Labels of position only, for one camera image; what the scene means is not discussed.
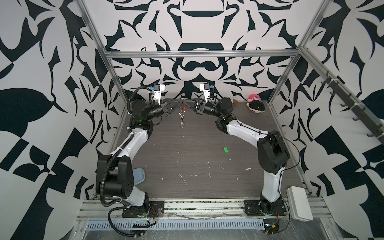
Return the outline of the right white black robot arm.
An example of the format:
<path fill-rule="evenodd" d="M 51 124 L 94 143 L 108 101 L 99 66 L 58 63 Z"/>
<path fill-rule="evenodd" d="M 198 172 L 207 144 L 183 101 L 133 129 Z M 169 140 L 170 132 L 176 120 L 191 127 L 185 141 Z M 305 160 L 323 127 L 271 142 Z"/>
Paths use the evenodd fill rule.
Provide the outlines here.
<path fill-rule="evenodd" d="M 281 184 L 290 154 L 283 137 L 278 131 L 262 131 L 244 124 L 232 113 L 233 104 L 229 98 L 217 103 L 204 99 L 184 100 L 184 104 L 197 114 L 217 117 L 217 128 L 228 135 L 238 137 L 254 146 L 258 151 L 259 165 L 264 171 L 264 185 L 260 205 L 263 213 L 272 211 L 282 199 Z"/>

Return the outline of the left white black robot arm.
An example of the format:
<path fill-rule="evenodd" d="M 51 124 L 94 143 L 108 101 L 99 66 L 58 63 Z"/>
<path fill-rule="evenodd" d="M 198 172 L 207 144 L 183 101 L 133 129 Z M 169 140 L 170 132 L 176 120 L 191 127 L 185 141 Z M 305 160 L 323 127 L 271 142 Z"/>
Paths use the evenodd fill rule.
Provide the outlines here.
<path fill-rule="evenodd" d="M 153 133 L 153 119 L 168 116 L 182 104 L 182 99 L 164 99 L 154 107 L 142 99 L 129 104 L 131 118 L 127 138 L 116 150 L 100 156 L 97 162 L 95 188 L 103 207 L 120 203 L 140 208 L 148 202 L 148 194 L 135 186 L 132 161 Z"/>

